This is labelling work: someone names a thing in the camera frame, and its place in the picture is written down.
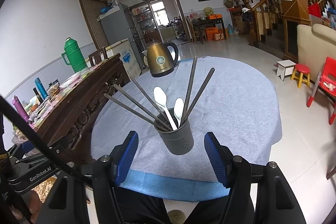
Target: black table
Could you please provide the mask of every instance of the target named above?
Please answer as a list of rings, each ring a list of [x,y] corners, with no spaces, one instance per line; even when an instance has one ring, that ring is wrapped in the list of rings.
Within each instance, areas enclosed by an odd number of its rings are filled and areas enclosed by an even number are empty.
[[[202,44],[203,44],[203,36],[202,36],[201,27],[204,27],[205,25],[212,25],[213,27],[215,27],[216,24],[222,24],[224,39],[226,40],[225,27],[224,27],[224,22],[223,22],[222,18],[199,20],[197,22],[193,22],[193,27],[198,28],[199,36],[201,38],[201,43]]]

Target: round table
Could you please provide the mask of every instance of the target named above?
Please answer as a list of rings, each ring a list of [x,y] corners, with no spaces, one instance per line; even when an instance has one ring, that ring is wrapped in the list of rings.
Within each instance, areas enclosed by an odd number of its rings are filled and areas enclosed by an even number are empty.
[[[167,107],[185,99],[192,61],[179,62],[174,72],[153,78],[149,72],[137,78],[152,97],[160,86]],[[160,198],[196,202],[228,194],[220,184],[204,149],[204,135],[212,131],[221,145],[248,162],[265,165],[271,145],[282,137],[278,100],[273,84],[253,67],[227,58],[203,57],[197,61],[192,102],[210,68],[215,72],[189,116],[194,147],[185,155],[171,154],[154,127],[108,101],[99,113],[91,138],[91,155],[110,154],[130,130],[139,134],[139,146],[122,187]],[[157,114],[133,82],[124,90]],[[143,113],[122,94],[114,97]]]

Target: gray cup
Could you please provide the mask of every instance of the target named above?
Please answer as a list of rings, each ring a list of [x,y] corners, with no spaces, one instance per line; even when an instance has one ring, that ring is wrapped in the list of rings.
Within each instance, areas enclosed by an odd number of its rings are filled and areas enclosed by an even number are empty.
[[[170,108],[169,113],[171,114],[177,126],[178,123],[174,116],[174,109]],[[157,117],[162,121],[165,120],[161,114],[159,114]],[[183,154],[188,153],[193,148],[194,138],[193,138],[193,134],[191,133],[190,124],[188,120],[186,120],[180,128],[172,132],[164,132],[164,131],[157,129],[156,126],[154,127],[158,131],[163,142],[165,143],[168,150],[172,154],[183,155]]]

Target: blue tumbler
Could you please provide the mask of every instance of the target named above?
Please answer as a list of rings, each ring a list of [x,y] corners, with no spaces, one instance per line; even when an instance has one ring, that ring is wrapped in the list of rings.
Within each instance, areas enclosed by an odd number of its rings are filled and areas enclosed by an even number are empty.
[[[45,89],[44,89],[44,87],[43,87],[43,85],[42,85],[42,83],[41,83],[41,80],[40,80],[38,77],[35,79],[35,85],[37,86],[37,89],[38,89],[39,92],[41,93],[41,96],[42,96],[43,100],[44,100],[45,98],[47,98],[48,94],[47,94],[47,92],[45,91]]]

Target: dark trousers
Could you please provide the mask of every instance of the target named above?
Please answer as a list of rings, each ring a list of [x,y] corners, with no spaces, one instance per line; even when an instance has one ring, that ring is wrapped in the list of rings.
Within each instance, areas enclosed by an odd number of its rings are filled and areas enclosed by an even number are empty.
[[[171,224],[162,198],[144,195],[124,188],[115,188],[115,196],[125,222]],[[184,224],[218,224],[227,196],[199,202]],[[250,199],[246,224],[253,222],[254,208]]]

